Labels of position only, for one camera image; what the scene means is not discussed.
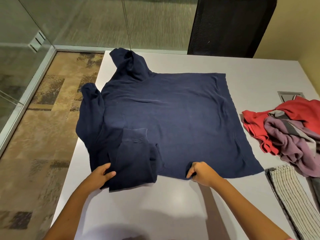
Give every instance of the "tabletop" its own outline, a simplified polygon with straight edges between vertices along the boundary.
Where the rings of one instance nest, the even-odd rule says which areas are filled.
[[[265,111],[281,103],[278,91],[303,92],[319,99],[297,61],[234,57],[138,53],[157,73],[225,73],[238,114],[243,110]],[[106,51],[96,80],[99,90],[116,67]],[[263,168],[284,164],[279,157],[263,153],[258,141],[246,131],[253,153]],[[78,139],[53,217],[58,217],[76,187],[90,174],[89,155]],[[298,175],[308,197],[308,183]],[[274,196],[264,172],[228,179],[253,205],[291,237],[294,233]],[[75,239],[248,239],[235,217],[212,189],[193,181],[158,176],[156,183],[130,190],[92,193],[82,211]]]

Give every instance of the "black mesh chair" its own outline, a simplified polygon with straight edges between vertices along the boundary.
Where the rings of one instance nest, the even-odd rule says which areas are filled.
[[[277,0],[198,0],[188,55],[252,58]]]

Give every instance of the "hand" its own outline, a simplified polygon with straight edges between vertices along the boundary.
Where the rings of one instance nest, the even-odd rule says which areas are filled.
[[[186,178],[190,178],[193,173],[196,173],[196,175],[192,177],[193,181],[204,186],[212,187],[213,189],[215,189],[215,186],[223,179],[204,161],[194,162],[189,169]]]
[[[107,173],[103,175],[104,172],[110,168],[111,163],[107,163],[97,167],[82,183],[79,185],[83,191],[87,192],[88,194],[94,192],[95,190],[101,188],[106,181],[116,175],[115,171]]]

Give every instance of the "red garment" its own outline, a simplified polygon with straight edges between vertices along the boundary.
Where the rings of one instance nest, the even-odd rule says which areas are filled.
[[[301,121],[306,128],[320,135],[319,100],[309,101],[297,96],[294,100],[286,101],[273,110],[282,110],[291,120]],[[279,149],[272,145],[264,129],[264,119],[268,117],[268,113],[273,110],[258,113],[249,110],[243,111],[243,126],[251,136],[260,142],[262,151],[266,153],[269,152],[272,155],[278,155],[280,153]]]

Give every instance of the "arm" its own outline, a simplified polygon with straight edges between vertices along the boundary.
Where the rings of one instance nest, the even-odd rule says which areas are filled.
[[[260,210],[252,205],[226,179],[205,162],[194,162],[187,174],[202,185],[213,188],[226,202],[250,240],[288,240],[290,237]]]
[[[74,239],[83,205],[89,194],[99,189],[106,181],[116,175],[110,172],[103,175],[110,163],[97,167],[72,193],[58,218],[49,229],[43,240],[71,240]]]

